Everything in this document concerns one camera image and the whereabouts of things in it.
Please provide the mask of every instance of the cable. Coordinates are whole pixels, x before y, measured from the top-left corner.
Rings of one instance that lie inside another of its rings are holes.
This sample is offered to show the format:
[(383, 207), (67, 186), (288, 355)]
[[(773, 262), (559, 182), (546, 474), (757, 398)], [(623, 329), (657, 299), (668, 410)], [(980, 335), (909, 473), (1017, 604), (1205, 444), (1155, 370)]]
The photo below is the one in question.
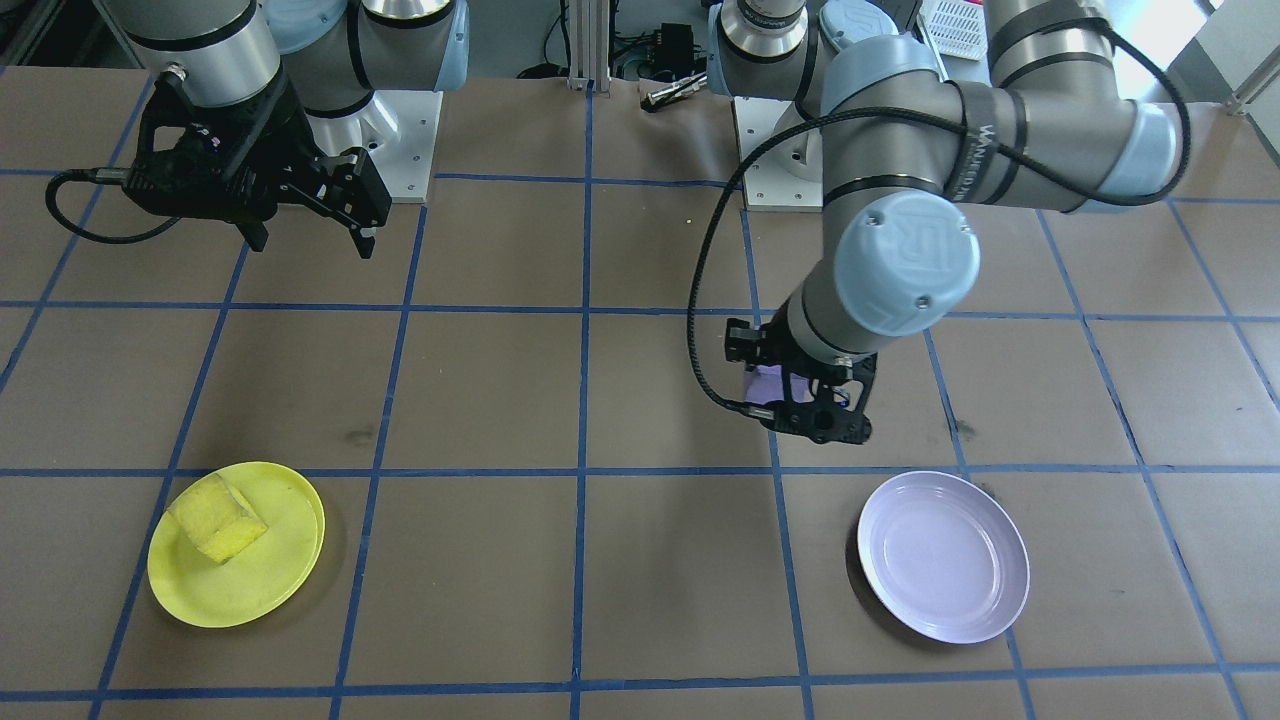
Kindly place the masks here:
[(50, 178), (49, 184), (45, 187), (45, 208), (49, 210), (49, 214), (52, 215), (55, 220), (58, 220), (58, 224), (83, 237), (84, 240), (91, 240), (93, 242), (101, 242), (104, 245), (133, 245), (134, 242), (151, 240), (152, 237), (175, 225), (180, 219), (180, 218), (169, 218), (168, 220), (160, 223), (159, 225), (146, 232), (138, 234), (122, 236), (122, 237), (92, 233), (77, 225), (76, 223), (70, 222), (69, 219), (67, 219), (67, 215), (63, 215), (63, 211), (58, 209), (58, 190), (69, 182), (111, 184), (111, 183), (97, 182), (95, 179), (97, 170), (100, 169), (102, 168), (95, 168), (92, 170), (64, 170)]
[[(1157, 68), (1156, 64), (1152, 63), (1149, 58), (1142, 54), (1140, 50), (1134, 47), (1128, 40), (1120, 37), (1120, 35), (1116, 33), (1110, 27), (1102, 27), (1094, 29), (1097, 29), (1103, 37), (1110, 40), (1116, 47), (1120, 47), (1133, 59), (1138, 60), (1138, 63), (1147, 72), (1149, 72), (1152, 77), (1156, 78), (1156, 81), (1161, 85), (1161, 87), (1164, 87), (1165, 92), (1167, 92), (1170, 99), (1174, 101), (1174, 105), (1178, 110), (1178, 119), (1181, 129), (1181, 138), (1180, 138), (1181, 151), (1178, 159), (1178, 168), (1174, 170), (1174, 174), (1169, 179), (1169, 182), (1166, 182), (1156, 192), (1151, 192), (1147, 195), (1124, 196), (1108, 192), (1098, 192), (1096, 190), (1091, 190), (1076, 183), (1075, 181), (1057, 173), (1052, 168), (1048, 168), (1043, 163), (1023, 152), (1019, 152), (1018, 150), (1005, 143), (997, 142), (996, 150), (1005, 158), (1009, 158), (1012, 163), (1021, 165), (1028, 170), (1032, 170), (1033, 173), (1052, 182), (1053, 184), (1057, 184), (1064, 190), (1074, 192), (1075, 195), (1079, 195), (1087, 200), (1094, 200), (1107, 205), (1119, 205), (1125, 208), (1137, 208), (1139, 205), (1149, 205), (1152, 202), (1158, 202), (1160, 200), (1167, 197), (1170, 192), (1172, 192), (1174, 187), (1178, 186), (1178, 183), (1183, 179), (1183, 176), (1187, 173), (1187, 167), (1190, 164), (1190, 152), (1192, 152), (1190, 115), (1187, 110), (1187, 102), (1183, 100), (1181, 94), (1178, 92), (1178, 88), (1174, 87), (1174, 83), (1169, 79), (1169, 77), (1164, 72), (1161, 72), (1161, 69)], [(855, 110), (844, 110), (840, 113), (832, 113), (829, 115), (822, 115), (819, 118), (805, 120), (797, 126), (787, 128), (762, 142), (745, 159), (742, 159), (741, 163), (739, 163), (737, 168), (733, 170), (733, 174), (730, 176), (728, 182), (724, 184), (724, 190), (721, 191), (719, 200), (716, 202), (716, 210), (712, 211), (710, 220), (707, 224), (707, 234), (703, 236), (703, 246), (701, 250), (699, 250), (698, 252), (698, 263), (694, 265), (694, 277), (689, 286), (689, 306), (685, 310), (685, 343), (689, 348), (689, 364), (692, 366), (694, 378), (698, 380), (698, 386), (703, 389), (707, 397), (709, 397), (713, 402), (716, 402), (721, 407), (724, 407), (726, 410), (731, 410), (733, 413), (750, 416), (751, 410), (755, 406), (749, 402), (742, 402), (739, 400), (728, 400), (726, 397), (722, 397), (707, 380), (707, 375), (703, 374), (701, 361), (698, 359), (698, 341), (695, 338), (694, 320), (696, 319), (698, 315), (698, 293), (701, 290), (703, 273), (707, 269), (707, 258), (710, 254), (712, 240), (714, 240), (716, 237), (716, 228), (719, 225), (721, 218), (724, 215), (724, 209), (728, 206), (728, 200), (730, 197), (732, 197), (733, 191), (737, 190), (737, 187), (741, 184), (742, 178), (746, 176), (746, 170), (751, 165), (754, 165), (769, 150), (773, 150), (774, 147), (786, 142), (787, 140), (791, 140), (792, 137), (804, 135), (813, 129), (823, 128), (836, 123), (844, 123), (849, 120), (858, 120), (867, 118), (893, 118), (900, 120), (911, 120), (920, 124), (945, 129), (956, 135), (965, 135), (969, 132), (969, 127), (964, 123), (956, 123), (946, 118), (929, 115), (927, 113), (920, 113), (918, 110), (908, 110), (905, 108), (884, 108), (884, 106), (859, 108)]]
[(564, 3), (561, 3), (561, 14), (557, 15), (554, 20), (552, 20), (552, 24), (547, 26), (547, 35), (543, 36), (543, 61), (547, 63), (548, 65), (552, 64), (552, 60), (550, 58), (547, 56), (547, 44), (550, 42), (552, 33), (556, 32), (556, 26), (566, 22), (564, 10), (566, 10)]
[(573, 55), (568, 51), (568, 3), (561, 0), (561, 35), (564, 37), (564, 65), (573, 65)]

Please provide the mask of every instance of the floor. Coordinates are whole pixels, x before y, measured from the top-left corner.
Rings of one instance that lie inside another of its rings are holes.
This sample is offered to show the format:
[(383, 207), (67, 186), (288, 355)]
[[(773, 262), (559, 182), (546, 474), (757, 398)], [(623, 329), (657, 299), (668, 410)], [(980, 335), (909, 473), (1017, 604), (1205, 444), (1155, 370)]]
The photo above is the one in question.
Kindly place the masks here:
[[(474, 79), (426, 206), (360, 261), (291, 209), (261, 255), (202, 222), (69, 238), (47, 177), (125, 161), (145, 87), (0, 74), (5, 720), (1280, 717), (1280, 169), (1247, 123), (1194, 109), (1170, 202), (966, 206), (978, 287), (883, 352), (867, 446), (815, 447), (716, 409), (685, 359), (722, 99), (649, 115), (631, 83)], [(731, 208), (708, 348), (819, 247), (817, 215)], [(325, 551), (275, 612), (193, 629), (151, 594), (148, 529), (242, 460), (312, 479)], [(914, 638), (847, 562), (914, 468), (1024, 533), (1030, 600), (995, 641)]]

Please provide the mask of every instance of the black strap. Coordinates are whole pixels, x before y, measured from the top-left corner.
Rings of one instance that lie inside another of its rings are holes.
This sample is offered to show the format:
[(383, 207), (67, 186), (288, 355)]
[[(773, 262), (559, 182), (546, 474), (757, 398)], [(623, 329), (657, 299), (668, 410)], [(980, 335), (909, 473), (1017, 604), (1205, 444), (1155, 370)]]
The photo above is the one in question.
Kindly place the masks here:
[(370, 10), (369, 8), (365, 8), (365, 17), (369, 18), (370, 22), (378, 23), (384, 27), (393, 27), (396, 29), (412, 29), (420, 27), (431, 27), (435, 23), (448, 18), (449, 15), (453, 14), (454, 5), (457, 5), (457, 3), (449, 3), (448, 5), (440, 8), (439, 10), (429, 13), (420, 18), (388, 18), (385, 15), (379, 15), (378, 13)]
[(831, 192), (823, 196), (822, 205), (826, 208), (851, 192), (870, 190), (873, 187), (906, 187), (911, 190), (922, 190), (929, 195), (942, 195), (942, 188), (938, 187), (938, 183), (929, 182), (927, 179), (910, 176), (872, 176), (867, 178), (858, 178), (855, 181), (846, 182), (840, 187), (831, 188)]
[(1041, 58), (1034, 63), (1027, 63), (1025, 65), (1014, 70), (1009, 77), (1000, 81), (1000, 87), (1005, 88), (1014, 85), (1019, 79), (1034, 73), (1041, 68), (1047, 68), (1048, 65), (1056, 65), (1059, 63), (1066, 61), (1082, 61), (1082, 63), (1098, 63), (1100, 65), (1111, 67), (1111, 60), (1103, 58), (1102, 55), (1094, 55), (1093, 53), (1059, 53), (1057, 55), (1050, 55), (1048, 58)]
[[(1009, 99), (1014, 101), (1014, 150), (1019, 154), (1027, 151), (1027, 102), (1023, 101), (1021, 94), (1016, 90), (1010, 90)], [(983, 200), (983, 205), (996, 205), (1009, 192), (1009, 188), (1014, 184), (1014, 178), (1018, 177), (1018, 170), (1021, 168), (1018, 163), (1009, 163), (1005, 168), (1005, 177), (1000, 181), (1000, 187), (996, 192), (991, 193), (991, 197)]]
[(810, 13), (808, 32), (809, 46), (805, 47), (804, 51), (804, 72), (800, 73), (800, 87), (796, 88), (796, 96), (792, 97), (796, 108), (804, 102), (805, 96), (809, 95), (809, 86), (813, 85), (813, 67), (818, 64), (818, 13)]
[(753, 53), (748, 53), (746, 50), (742, 50), (737, 45), (733, 45), (733, 41), (728, 38), (728, 33), (724, 32), (724, 23), (716, 23), (716, 27), (717, 27), (716, 33), (719, 36), (719, 46), (722, 49), (723, 47), (728, 47), (730, 53), (737, 55), (739, 58), (741, 58), (741, 59), (744, 59), (744, 60), (746, 60), (749, 63), (755, 63), (758, 65), (771, 65), (773, 63), (781, 63), (782, 60), (786, 60), (787, 58), (790, 58), (791, 55), (794, 55), (795, 51), (800, 49), (800, 46), (796, 45), (795, 47), (792, 47), (791, 50), (787, 50), (786, 53), (783, 53), (781, 55), (774, 55), (772, 58), (764, 58), (763, 55), (755, 55)]
[(1005, 51), (1033, 35), (1085, 26), (1094, 26), (1096, 29), (1111, 27), (1100, 9), (1082, 3), (1083, 0), (1048, 0), (1014, 15), (991, 38), (987, 61), (995, 65)]
[(356, 73), (356, 82), (365, 90), (372, 90), (374, 83), (369, 82), (369, 73), (365, 72), (365, 59), (360, 56), (360, 0), (347, 3), (347, 51), (351, 53), (351, 69)]
[(330, 118), (330, 119), (332, 118), (346, 118), (347, 115), (351, 115), (352, 113), (358, 113), (360, 110), (364, 110), (365, 105), (369, 105), (372, 100), (374, 100), (374, 91), (370, 90), (369, 92), (365, 94), (364, 97), (361, 97), (360, 100), (356, 100), (355, 102), (352, 102), (351, 105), (347, 105), (346, 108), (335, 108), (333, 110), (315, 110), (312, 108), (305, 108), (305, 110), (312, 118)]
[(982, 184), (996, 159), (996, 99), (992, 90), (982, 83), (947, 81), (947, 85), (960, 92), (965, 133), (943, 197), (952, 202), (972, 202), (973, 191)]

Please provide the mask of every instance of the blue tape line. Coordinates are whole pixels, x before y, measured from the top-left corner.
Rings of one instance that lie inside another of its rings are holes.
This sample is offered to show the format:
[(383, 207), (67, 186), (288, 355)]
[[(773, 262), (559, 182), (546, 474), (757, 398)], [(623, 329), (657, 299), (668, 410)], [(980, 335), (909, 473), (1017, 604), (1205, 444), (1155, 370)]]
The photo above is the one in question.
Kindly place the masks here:
[(877, 673), (869, 675), (814, 675), (815, 685), (904, 685), (924, 683), (986, 683), (1012, 680), (1012, 670), (957, 670), (952, 673)]
[[(218, 350), (218, 341), (221, 340), (223, 329), (227, 327), (227, 315), (230, 311), (229, 305), (232, 297), (236, 295), (236, 287), (239, 284), (241, 273), (244, 270), (244, 260), (248, 258), (248, 246), (242, 246), (239, 250), (239, 256), (236, 259), (236, 268), (232, 270), (232, 277), (227, 282), (227, 292), (223, 297), (223, 309), (218, 313), (218, 320), (214, 323), (214, 331), (209, 337), (209, 345), (205, 347), (205, 356), (200, 363), (200, 372), (196, 374), (196, 384), (191, 391), (191, 397), (187, 398), (187, 410), (183, 413), (182, 424), (178, 427), (178, 437), (173, 443), (173, 452), (169, 456), (169, 468), (165, 470), (164, 480), (160, 483), (160, 492), (156, 493), (155, 505), (151, 509), (151, 519), (147, 521), (147, 532), (142, 543), (142, 548), (138, 551), (137, 562), (133, 566), (133, 577), (129, 579), (129, 589), (124, 596), (124, 607), (120, 610), (120, 618), (115, 624), (115, 633), (111, 635), (111, 646), (106, 653), (106, 661), (102, 664), (102, 673), (99, 676), (97, 691), (99, 693), (105, 693), (111, 685), (111, 676), (115, 674), (115, 664), (119, 661), (120, 650), (124, 647), (124, 637), (129, 629), (129, 620), (133, 616), (133, 606), (138, 598), (138, 591), (142, 587), (142, 578), (147, 568), (147, 548), (151, 546), (151, 536), (155, 534), (156, 525), (160, 524), (160, 516), (164, 515), (165, 505), (169, 500), (169, 493), (173, 489), (174, 470), (178, 468), (178, 459), (182, 456), (182, 450), (187, 443), (187, 434), (191, 430), (191, 423), (196, 416), (196, 406), (200, 405), (200, 396), (205, 389), (205, 382), (209, 378), (209, 369), (214, 363), (214, 354)], [(90, 707), (88, 720), (97, 720), (99, 714), (102, 711), (102, 697), (95, 698), (93, 705)]]
[(723, 190), (727, 182), (722, 181), (650, 181), (631, 178), (594, 178), (595, 184), (625, 184), (631, 187), (716, 187)]
[(573, 638), (571, 651), (570, 720), (582, 714), (582, 618), (586, 591), (586, 443), (588, 370), (591, 348), (591, 186), (595, 154), (595, 85), (586, 86), (586, 133), (584, 142), (582, 184), (582, 331), (579, 338), (577, 387), (577, 487), (573, 512)]
[(1272, 197), (1170, 197), (1172, 202), (1199, 202), (1207, 205), (1280, 205)]
[(924, 347), (929, 352), (929, 364), (933, 366), (933, 380), (938, 384), (938, 395), (942, 398), (942, 413), (947, 418), (947, 429), (951, 433), (951, 450), (955, 452), (960, 471), (969, 479), (968, 461), (964, 455), (964, 445), (960, 442), (960, 424), (956, 421), (955, 411), (951, 407), (951, 393), (947, 391), (947, 380), (942, 374), (942, 361), (938, 359), (938, 347), (933, 342), (933, 333), (924, 331)]
[(1114, 667), (1041, 667), (1028, 670), (1034, 680), (1062, 680), (1069, 678), (1137, 678), (1151, 675), (1216, 675), (1220, 667), (1213, 664), (1187, 665), (1120, 665)]
[[(0, 300), (0, 307), (35, 307), (38, 300)], [(119, 309), (119, 310), (218, 310), (220, 302), (168, 301), (168, 300), (50, 300), (45, 307)], [(232, 310), (284, 310), (284, 311), (338, 311), (338, 313), (399, 313), (402, 305), (365, 302), (232, 302)], [(493, 313), (534, 315), (575, 315), (577, 305), (440, 305), (411, 304), (411, 313)], [(684, 315), (684, 307), (618, 307), (596, 306), (594, 315)], [(748, 307), (699, 307), (699, 315), (749, 315)], [(1079, 320), (1073, 313), (950, 313), (948, 318), (978, 320)], [(1119, 313), (1087, 313), (1088, 320), (1125, 323), (1280, 323), (1280, 315), (1137, 315)]]
[(1085, 319), (1082, 310), (1080, 297), (1075, 292), (1075, 284), (1071, 282), (1071, 275), (1066, 269), (1066, 263), (1062, 261), (1062, 254), (1059, 251), (1057, 241), (1053, 238), (1053, 231), (1050, 229), (1043, 211), (1036, 210), (1036, 217), (1039, 220), (1041, 229), (1044, 232), (1050, 252), (1053, 254), (1053, 261), (1057, 263), (1057, 269), (1062, 275), (1062, 282), (1066, 284), (1066, 292), (1071, 297), (1071, 305), (1078, 313), (1080, 313), (1080, 327), (1084, 329), (1084, 338), (1089, 343), (1089, 351), (1093, 354), (1093, 360), (1098, 366), (1098, 373), (1102, 375), (1102, 382), (1107, 387), (1107, 393), (1111, 396), (1112, 405), (1115, 405), (1116, 415), (1120, 418), (1120, 425), (1124, 428), (1125, 438), (1129, 441), (1129, 448), (1133, 451), (1133, 457), (1138, 462), (1139, 471), (1142, 473), (1142, 482), (1147, 487), (1147, 496), (1151, 498), (1152, 509), (1156, 511), (1156, 519), (1160, 521), (1160, 529), (1165, 534), (1165, 542), (1169, 544), (1170, 552), (1174, 555), (1174, 564), (1178, 568), (1178, 574), (1183, 579), (1183, 585), (1187, 588), (1187, 594), (1190, 597), (1192, 606), (1196, 609), (1196, 618), (1199, 620), (1201, 630), (1203, 630), (1204, 639), (1208, 642), (1210, 650), (1213, 653), (1213, 661), (1217, 664), (1219, 671), (1222, 675), (1222, 682), (1226, 683), (1226, 691), (1231, 697), (1231, 705), (1235, 706), (1235, 712), (1240, 720), (1248, 720), (1248, 712), (1244, 710), (1244, 703), (1235, 687), (1235, 680), (1231, 678), (1231, 673), (1226, 667), (1222, 648), (1217, 642), (1217, 635), (1213, 633), (1213, 626), (1210, 624), (1208, 614), (1204, 611), (1204, 603), (1199, 597), (1199, 591), (1196, 589), (1196, 583), (1192, 580), (1190, 571), (1187, 569), (1187, 561), (1183, 559), (1183, 551), (1178, 546), (1178, 538), (1174, 536), (1172, 527), (1169, 524), (1169, 516), (1165, 514), (1165, 506), (1160, 500), (1156, 483), (1152, 480), (1151, 469), (1142, 455), (1142, 448), (1138, 446), (1137, 436), (1134, 436), (1133, 432), (1133, 424), (1129, 421), (1129, 415), (1125, 413), (1124, 405), (1120, 402), (1120, 393), (1116, 391), (1115, 380), (1111, 377), (1111, 372), (1107, 369), (1106, 359), (1102, 357), (1102, 350), (1098, 346), (1097, 338), (1093, 336), (1093, 329), (1089, 327), (1089, 322)]
[[(760, 292), (755, 275), (755, 252), (751, 247), (751, 223), (746, 209), (739, 210), (742, 229), (742, 252), (746, 258), (746, 284), (751, 296), (751, 319), (760, 327)], [(796, 589), (795, 557), (791, 553), (791, 524), (787, 519), (786, 487), (782, 482), (782, 460), (778, 456), (778, 436), (769, 432), (769, 474), (773, 477), (773, 503), (778, 516), (778, 539), (782, 550), (782, 571), (787, 580), (787, 603), (791, 610), (791, 634), (796, 647), (796, 670), (800, 674), (800, 701), (805, 720), (814, 720), (813, 688), (809, 685), (809, 650), (804, 639), (804, 618), (800, 615), (800, 594)]]
[[(1226, 296), (1222, 295), (1222, 288), (1217, 284), (1217, 279), (1213, 278), (1213, 273), (1210, 272), (1208, 263), (1204, 261), (1204, 256), (1196, 245), (1196, 238), (1192, 237), (1192, 231), (1187, 227), (1187, 222), (1183, 220), (1181, 213), (1178, 211), (1178, 206), (1172, 202), (1167, 202), (1166, 205), (1169, 211), (1174, 214), (1178, 229), (1181, 231), (1183, 237), (1187, 238), (1187, 246), (1190, 247), (1192, 255), (1196, 256), (1196, 263), (1199, 265), (1201, 272), (1204, 273), (1204, 279), (1208, 281), (1208, 287), (1213, 291), (1213, 297), (1217, 297), (1219, 305), (1222, 306), (1222, 313), (1231, 315), (1231, 306), (1228, 304)], [(1280, 410), (1280, 396), (1276, 395), (1276, 388), (1271, 384), (1271, 378), (1267, 377), (1266, 370), (1262, 369), (1262, 364), (1258, 363), (1258, 355), (1253, 351), (1253, 346), (1249, 345), (1249, 340), (1244, 337), (1244, 329), (1240, 328), (1240, 324), (1234, 320), (1231, 322), (1231, 329), (1235, 331), (1235, 337), (1240, 341), (1240, 347), (1244, 348), (1244, 354), (1249, 357), (1249, 363), (1253, 365), (1253, 372), (1257, 373), (1258, 379), (1262, 380), (1262, 387), (1267, 391), (1267, 396), (1271, 397), (1271, 405), (1274, 405), (1276, 410)]]
[(755, 327), (760, 327), (764, 323), (764, 318), (760, 313), (760, 288), (755, 274), (755, 247), (751, 245), (751, 220), (748, 218), (746, 208), (740, 208), (737, 214), (742, 224), (742, 251), (746, 254), (746, 287), (751, 293), (751, 319), (755, 320)]
[(105, 700), (109, 701), (140, 701), (140, 700), (276, 700), (300, 697), (329, 697), (332, 688), (326, 687), (296, 687), (296, 688), (129, 688), (108, 691)]
[(1231, 673), (1280, 673), (1280, 662), (1228, 662)]
[(584, 178), (571, 178), (563, 176), (502, 176), (486, 173), (435, 173), (435, 179), (466, 179), (466, 181), (493, 181), (493, 182), (548, 182), (572, 183), (585, 182)]
[[(142, 92), (138, 95), (137, 101), (133, 104), (133, 111), (129, 113), (129, 119), (125, 120), (124, 129), (120, 132), (120, 137), (116, 140), (115, 147), (111, 150), (111, 156), (106, 161), (108, 165), (114, 165), (115, 161), (119, 160), (120, 151), (124, 149), (124, 141), (129, 137), (129, 129), (142, 113), (142, 106), (147, 99), (147, 87), (150, 87), (150, 78), (147, 85), (143, 86)], [(81, 214), (81, 227), (88, 224), (88, 219), (93, 215), (93, 209), (97, 206), (97, 199), (101, 196), (102, 186), (95, 187), (93, 193), (88, 199), (88, 205), (84, 206), (84, 211)], [(58, 286), (58, 281), (63, 277), (63, 270), (67, 269), (67, 261), (76, 250), (76, 234), (72, 234), (70, 238), (68, 238), (67, 246), (63, 249), (63, 254), (58, 258), (58, 264), (54, 265), (52, 274), (49, 275), (49, 282), (45, 283), (45, 290), (40, 293), (40, 300), (36, 302), (31, 318), (27, 319), (27, 327), (22, 331), (22, 337), (18, 338), (18, 345), (15, 345), (13, 351), (9, 352), (9, 360), (5, 363), (4, 370), (0, 372), (0, 393), (3, 393), (4, 388), (9, 386), (9, 378), (13, 377), (13, 372), (18, 366), (18, 360), (22, 359), (22, 354), (27, 350), (27, 343), (31, 341), (32, 333), (36, 332), (36, 323), (38, 323), (41, 315), (44, 315), (45, 305), (54, 295), (54, 287)]]
[[(1239, 674), (1277, 673), (1280, 662), (1229, 664), (1228, 670)], [(1115, 665), (1080, 667), (1029, 669), (1033, 680), (1080, 678), (1144, 678), (1189, 676), (1217, 674), (1213, 664), (1179, 665)], [(810, 685), (909, 685), (932, 683), (982, 683), (1014, 680), (1014, 670), (957, 670), (942, 673), (873, 673), (860, 675), (812, 675)], [(678, 691), (724, 688), (786, 688), (800, 687), (797, 675), (771, 675), (760, 678), (686, 678), (686, 679), (599, 679), (581, 683), (436, 683), (436, 684), (362, 684), (342, 688), (343, 697), (404, 697), (404, 696), (489, 696), (489, 694), (543, 694), (566, 693), (575, 687), (581, 692), (618, 691)], [(123, 688), (97, 691), (0, 691), (0, 703), (15, 702), (84, 702), (96, 697), (105, 701), (154, 701), (200, 698), (302, 698), (332, 697), (335, 688), (319, 687), (225, 687), (225, 688)]]
[(980, 313), (975, 310), (952, 310), (947, 318), (978, 320), (1079, 320), (1075, 313)]
[[(1196, 474), (1196, 475), (1280, 475), (1280, 465), (1147, 465), (1152, 475)], [(178, 468), (174, 478), (202, 478), (216, 468)], [(1039, 473), (1073, 474), (1102, 473), (1123, 474), (1140, 473), (1138, 465), (969, 465), (973, 474), (996, 473)], [(910, 470), (937, 470), (959, 474), (956, 465), (783, 465), (783, 475), (897, 475)], [(298, 473), (315, 478), (367, 478), (372, 470), (367, 468), (300, 468)], [(771, 475), (772, 468), (765, 466), (719, 466), (719, 468), (586, 468), (588, 477), (664, 477), (664, 475)], [(0, 477), (8, 478), (163, 478), (164, 468), (0, 468)], [(572, 478), (577, 468), (383, 468), (384, 478)]]
[(568, 683), (443, 683), (347, 685), (347, 697), (448, 696), (448, 694), (536, 694), (568, 692)]
[(1014, 679), (1018, 680), (1018, 694), (1023, 698), (1023, 711), (1027, 712), (1027, 720), (1036, 720), (1036, 703), (1032, 702), (1032, 688), (1027, 683), (1027, 669), (1023, 667), (1023, 655), (1018, 651), (1018, 637), (1012, 626), (1005, 630), (1005, 643), (1014, 662)]
[(804, 619), (800, 616), (800, 593), (796, 591), (796, 569), (791, 553), (791, 524), (787, 520), (786, 488), (778, 460), (778, 436), (769, 432), (769, 462), (773, 465), (773, 502), (778, 514), (778, 536), (782, 542), (782, 571), (787, 579), (787, 603), (791, 606), (791, 633), (796, 646), (796, 669), (800, 673), (800, 698), (805, 720), (814, 720), (813, 688), (809, 684), (809, 650), (804, 641)]
[(0, 176), (35, 176), (41, 178), (51, 178), (61, 170), (18, 170), (18, 169), (4, 169), (0, 170)]
[(338, 651), (338, 670), (334, 674), (333, 700), (329, 703), (329, 717), (338, 720), (342, 714), (343, 687), (347, 683), (347, 670), (351, 666), (351, 648), (356, 638), (356, 620), (360, 615), (360, 598), (365, 587), (365, 568), (369, 562), (369, 547), (374, 533), (374, 514), (378, 507), (378, 489), (381, 482), (383, 459), (387, 455), (387, 437), (390, 433), (392, 411), (396, 405), (396, 387), (399, 383), (401, 359), (404, 356), (404, 336), (408, 333), (410, 301), (417, 283), (417, 266), (422, 258), (422, 236), (426, 231), (428, 209), (417, 214), (417, 231), (413, 234), (413, 252), (408, 261), (408, 277), (404, 279), (399, 324), (396, 328), (396, 348), (392, 351), (390, 370), (387, 375), (387, 395), (383, 398), (383, 416), (378, 425), (378, 443), (374, 446), (374, 466), (369, 474), (369, 492), (365, 497), (365, 518), (360, 528), (360, 551), (356, 555), (356, 573), (351, 580), (351, 598), (347, 602), (347, 620), (342, 630), (342, 648)]
[[(964, 443), (960, 439), (960, 423), (956, 420), (955, 409), (951, 406), (951, 392), (947, 389), (947, 379), (942, 372), (942, 359), (938, 356), (937, 343), (933, 341), (932, 332), (924, 331), (923, 334), (924, 346), (929, 352), (929, 364), (933, 366), (933, 379), (938, 384), (938, 395), (942, 398), (942, 413), (947, 418), (951, 448), (955, 451), (960, 475), (965, 480), (973, 482), (972, 468), (965, 457)], [(1023, 669), (1021, 655), (1018, 652), (1018, 638), (1014, 635), (1012, 626), (1005, 630), (1005, 644), (1009, 647), (1009, 659), (1014, 667), (1014, 679), (1018, 682), (1018, 693), (1023, 700), (1023, 711), (1027, 714), (1027, 720), (1036, 720), (1036, 703), (1032, 702), (1030, 687), (1027, 684), (1027, 673)]]

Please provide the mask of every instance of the black device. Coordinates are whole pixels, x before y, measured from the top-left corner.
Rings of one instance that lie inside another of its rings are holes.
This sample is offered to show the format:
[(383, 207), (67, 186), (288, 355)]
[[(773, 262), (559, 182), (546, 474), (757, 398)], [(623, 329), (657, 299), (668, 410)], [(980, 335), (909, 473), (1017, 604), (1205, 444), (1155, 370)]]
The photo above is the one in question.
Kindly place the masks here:
[(675, 82), (695, 72), (694, 28), (680, 23), (662, 23), (653, 46), (653, 77), (671, 73)]

